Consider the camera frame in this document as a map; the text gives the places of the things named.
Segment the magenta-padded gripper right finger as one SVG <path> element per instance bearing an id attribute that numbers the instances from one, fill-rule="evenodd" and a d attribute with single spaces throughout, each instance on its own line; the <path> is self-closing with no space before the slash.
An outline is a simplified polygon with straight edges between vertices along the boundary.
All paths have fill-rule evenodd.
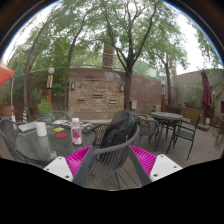
<path id="1" fill-rule="evenodd" d="M 165 154 L 156 156 L 133 145 L 129 146 L 128 154 L 143 186 L 182 169 Z"/>

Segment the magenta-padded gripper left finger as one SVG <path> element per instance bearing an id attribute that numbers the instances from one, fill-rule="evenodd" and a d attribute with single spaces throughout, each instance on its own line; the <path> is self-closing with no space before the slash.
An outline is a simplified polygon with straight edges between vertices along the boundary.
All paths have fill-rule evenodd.
<path id="1" fill-rule="evenodd" d="M 67 157 L 57 157 L 44 170 L 65 180 L 82 186 L 84 178 L 93 158 L 94 147 L 87 146 Z"/>

